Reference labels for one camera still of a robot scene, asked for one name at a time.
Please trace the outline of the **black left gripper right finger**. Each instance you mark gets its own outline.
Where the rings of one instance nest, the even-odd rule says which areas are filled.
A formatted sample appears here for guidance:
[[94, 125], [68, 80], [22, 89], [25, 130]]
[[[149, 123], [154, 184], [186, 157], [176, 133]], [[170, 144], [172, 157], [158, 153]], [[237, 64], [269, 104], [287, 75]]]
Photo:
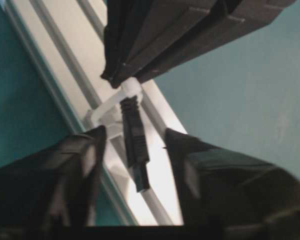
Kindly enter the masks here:
[[273, 163], [167, 128], [186, 226], [212, 240], [300, 240], [300, 180]]

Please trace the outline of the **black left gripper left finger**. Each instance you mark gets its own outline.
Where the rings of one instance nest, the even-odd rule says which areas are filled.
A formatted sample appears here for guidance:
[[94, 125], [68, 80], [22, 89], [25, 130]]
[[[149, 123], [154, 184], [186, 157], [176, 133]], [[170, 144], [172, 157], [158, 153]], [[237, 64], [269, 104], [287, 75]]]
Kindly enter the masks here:
[[0, 240], [95, 226], [106, 140], [101, 125], [0, 167]]

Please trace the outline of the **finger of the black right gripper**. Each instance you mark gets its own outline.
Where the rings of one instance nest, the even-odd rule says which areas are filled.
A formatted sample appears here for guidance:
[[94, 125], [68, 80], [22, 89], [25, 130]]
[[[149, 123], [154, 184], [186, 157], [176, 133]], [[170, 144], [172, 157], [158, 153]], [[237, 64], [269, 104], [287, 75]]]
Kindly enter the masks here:
[[137, 73], [145, 82], [271, 24], [293, 0], [219, 0], [210, 13]]
[[214, 48], [223, 0], [109, 0], [102, 78], [143, 83]]

